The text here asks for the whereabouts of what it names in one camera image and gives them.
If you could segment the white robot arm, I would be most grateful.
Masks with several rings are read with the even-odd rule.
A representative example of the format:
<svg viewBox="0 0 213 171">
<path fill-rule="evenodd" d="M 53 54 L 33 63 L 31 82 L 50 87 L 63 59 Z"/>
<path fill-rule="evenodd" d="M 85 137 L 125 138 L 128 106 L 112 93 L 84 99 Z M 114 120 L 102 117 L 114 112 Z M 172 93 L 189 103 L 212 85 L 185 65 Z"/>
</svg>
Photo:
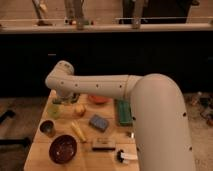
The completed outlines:
<svg viewBox="0 0 213 171">
<path fill-rule="evenodd" d="M 76 76 L 72 64 L 60 61 L 45 84 L 65 99 L 84 93 L 128 101 L 140 171 L 196 171 L 183 94 L 170 77 Z"/>
</svg>

